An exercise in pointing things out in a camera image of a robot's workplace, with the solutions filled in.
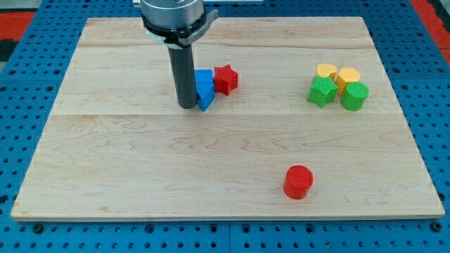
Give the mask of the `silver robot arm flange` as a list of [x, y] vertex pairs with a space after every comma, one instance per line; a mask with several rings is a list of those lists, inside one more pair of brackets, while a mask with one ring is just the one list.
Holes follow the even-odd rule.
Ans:
[[147, 34], [170, 49], [182, 49], [203, 37], [219, 11], [207, 11], [203, 0], [138, 0]]

